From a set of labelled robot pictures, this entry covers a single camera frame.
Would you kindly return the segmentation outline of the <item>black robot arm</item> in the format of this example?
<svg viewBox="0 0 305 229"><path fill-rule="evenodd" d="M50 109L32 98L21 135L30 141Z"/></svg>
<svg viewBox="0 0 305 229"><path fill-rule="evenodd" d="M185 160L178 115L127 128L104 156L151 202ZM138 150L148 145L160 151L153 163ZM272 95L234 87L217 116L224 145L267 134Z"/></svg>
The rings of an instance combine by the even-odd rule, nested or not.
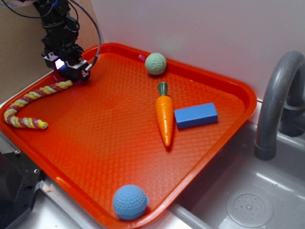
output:
<svg viewBox="0 0 305 229"><path fill-rule="evenodd" d="M67 0L39 0L34 4L46 31L42 39L42 57L46 65L60 77L73 82L87 81L91 75L85 69L89 66L83 59L83 48L76 41L79 23L70 15Z"/></svg>

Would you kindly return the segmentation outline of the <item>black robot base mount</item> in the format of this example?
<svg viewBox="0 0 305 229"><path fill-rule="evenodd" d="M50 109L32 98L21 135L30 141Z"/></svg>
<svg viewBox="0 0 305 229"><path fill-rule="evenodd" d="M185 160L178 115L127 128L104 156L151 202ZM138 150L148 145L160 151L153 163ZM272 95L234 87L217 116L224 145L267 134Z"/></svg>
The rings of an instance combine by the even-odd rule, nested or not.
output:
<svg viewBox="0 0 305 229"><path fill-rule="evenodd" d="M33 210L41 169L23 152L0 154L0 227L12 229Z"/></svg>

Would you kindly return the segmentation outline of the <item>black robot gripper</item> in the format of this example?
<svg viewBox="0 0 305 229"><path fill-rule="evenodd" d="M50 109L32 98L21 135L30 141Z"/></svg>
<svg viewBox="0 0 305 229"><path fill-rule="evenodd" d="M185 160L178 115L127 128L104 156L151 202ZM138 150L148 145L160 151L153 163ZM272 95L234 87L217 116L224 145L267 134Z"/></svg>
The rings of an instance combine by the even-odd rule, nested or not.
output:
<svg viewBox="0 0 305 229"><path fill-rule="evenodd" d="M47 67L57 71L66 62L65 77L72 81L87 81L91 76L88 61L81 60L83 48L76 44L79 23L71 16L56 22L42 22L47 35L42 39L45 46L42 53Z"/></svg>

